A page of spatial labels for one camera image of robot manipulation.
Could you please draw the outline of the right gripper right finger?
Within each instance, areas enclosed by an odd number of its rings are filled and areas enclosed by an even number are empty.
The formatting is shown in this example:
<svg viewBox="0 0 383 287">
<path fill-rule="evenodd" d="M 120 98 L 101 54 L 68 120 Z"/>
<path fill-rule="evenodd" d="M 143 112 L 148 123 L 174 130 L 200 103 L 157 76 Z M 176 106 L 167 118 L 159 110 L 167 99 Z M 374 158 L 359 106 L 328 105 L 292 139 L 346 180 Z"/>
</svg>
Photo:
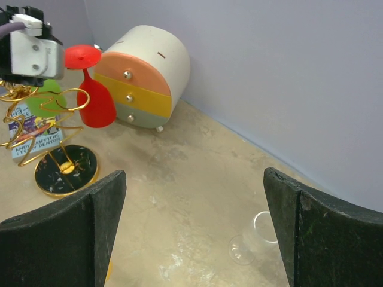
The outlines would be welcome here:
<svg viewBox="0 0 383 287">
<path fill-rule="evenodd" d="M 263 186 L 290 286 L 382 286 L 382 213 L 279 170 Z"/>
</svg>

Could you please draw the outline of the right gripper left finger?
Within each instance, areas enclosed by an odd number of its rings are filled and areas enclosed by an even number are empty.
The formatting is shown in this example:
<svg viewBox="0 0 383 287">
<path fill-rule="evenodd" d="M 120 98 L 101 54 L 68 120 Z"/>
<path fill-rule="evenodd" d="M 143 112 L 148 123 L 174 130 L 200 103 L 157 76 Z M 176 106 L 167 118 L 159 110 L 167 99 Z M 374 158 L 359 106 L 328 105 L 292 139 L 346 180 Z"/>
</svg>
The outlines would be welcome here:
<svg viewBox="0 0 383 287">
<path fill-rule="evenodd" d="M 1 222 L 1 286 L 104 286 L 125 196 L 116 170 Z"/>
</svg>

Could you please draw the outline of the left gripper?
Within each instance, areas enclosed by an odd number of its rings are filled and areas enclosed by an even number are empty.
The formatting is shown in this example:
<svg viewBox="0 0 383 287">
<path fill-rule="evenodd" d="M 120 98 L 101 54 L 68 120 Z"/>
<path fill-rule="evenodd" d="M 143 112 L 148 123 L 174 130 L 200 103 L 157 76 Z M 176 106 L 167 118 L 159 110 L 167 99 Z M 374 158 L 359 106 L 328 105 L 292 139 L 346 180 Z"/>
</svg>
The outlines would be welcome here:
<svg viewBox="0 0 383 287">
<path fill-rule="evenodd" d="M 1 80 L 12 84 L 22 84 L 34 87 L 43 86 L 45 80 L 56 80 L 22 76 L 12 73 L 10 57 L 10 33 L 24 28 L 23 23 L 10 23 L 12 16 L 15 14 L 26 14 L 42 20 L 44 22 L 44 27 L 41 38 L 52 39 L 63 46 L 62 42 L 53 35 L 52 26 L 44 20 L 44 12 L 42 10 L 31 6 L 6 6 L 6 9 L 1 9 Z"/>
</svg>

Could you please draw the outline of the gold wine glass rack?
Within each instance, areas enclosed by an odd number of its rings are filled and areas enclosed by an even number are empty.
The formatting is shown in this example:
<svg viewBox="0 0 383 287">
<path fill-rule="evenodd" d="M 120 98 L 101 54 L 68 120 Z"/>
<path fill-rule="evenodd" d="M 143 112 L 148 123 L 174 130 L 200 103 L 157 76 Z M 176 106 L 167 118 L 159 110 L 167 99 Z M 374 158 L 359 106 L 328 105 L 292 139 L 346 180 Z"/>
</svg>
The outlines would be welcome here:
<svg viewBox="0 0 383 287">
<path fill-rule="evenodd" d="M 1 145 L 18 154 L 19 167 L 35 162 L 34 180 L 38 188 L 53 198 L 71 195 L 94 183 L 99 165 L 89 148 L 69 143 L 82 126 L 63 122 L 90 102 L 88 92 L 71 88 L 48 91 L 43 88 L 1 81 L 9 103 L 3 122 L 14 131 Z"/>
</svg>

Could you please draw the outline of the green wine glass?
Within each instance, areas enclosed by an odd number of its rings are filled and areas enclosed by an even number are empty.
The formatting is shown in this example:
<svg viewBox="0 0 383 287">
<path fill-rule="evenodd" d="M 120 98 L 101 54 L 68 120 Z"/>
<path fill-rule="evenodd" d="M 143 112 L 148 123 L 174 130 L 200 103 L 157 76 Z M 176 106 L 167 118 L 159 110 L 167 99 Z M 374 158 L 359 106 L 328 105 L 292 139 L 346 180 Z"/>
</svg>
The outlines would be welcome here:
<svg viewBox="0 0 383 287">
<path fill-rule="evenodd" d="M 30 112 L 36 117 L 50 118 L 58 116 L 66 107 L 66 99 L 56 80 L 45 80 L 44 85 L 31 97 L 26 99 Z"/>
</svg>

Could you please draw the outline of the orange wine glass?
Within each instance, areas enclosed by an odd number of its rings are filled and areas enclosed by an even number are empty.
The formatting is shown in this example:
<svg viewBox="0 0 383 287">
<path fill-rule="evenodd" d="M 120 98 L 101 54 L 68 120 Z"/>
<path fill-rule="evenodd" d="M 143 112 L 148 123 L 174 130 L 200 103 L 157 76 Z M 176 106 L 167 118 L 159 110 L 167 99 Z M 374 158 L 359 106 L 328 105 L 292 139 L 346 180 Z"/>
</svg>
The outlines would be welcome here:
<svg viewBox="0 0 383 287">
<path fill-rule="evenodd" d="M 113 262 L 110 260 L 108 264 L 107 274 L 105 277 L 106 282 L 110 279 L 112 270 L 113 270 Z"/>
</svg>

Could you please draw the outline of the red wine glass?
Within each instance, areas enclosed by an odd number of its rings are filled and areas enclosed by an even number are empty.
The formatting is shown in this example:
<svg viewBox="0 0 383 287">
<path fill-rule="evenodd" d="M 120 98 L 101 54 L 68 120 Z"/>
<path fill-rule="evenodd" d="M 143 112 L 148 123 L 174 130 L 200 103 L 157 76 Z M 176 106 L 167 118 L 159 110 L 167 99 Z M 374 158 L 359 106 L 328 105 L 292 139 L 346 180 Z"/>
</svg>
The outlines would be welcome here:
<svg viewBox="0 0 383 287">
<path fill-rule="evenodd" d="M 80 110 L 80 117 L 91 128 L 109 126 L 117 118 L 110 92 L 89 74 L 89 68 L 99 63 L 101 55 L 101 51 L 91 45 L 75 45 L 65 50 L 65 67 L 83 72 L 84 79 L 79 89 L 87 93 L 77 93 L 77 105 L 86 105 Z"/>
</svg>

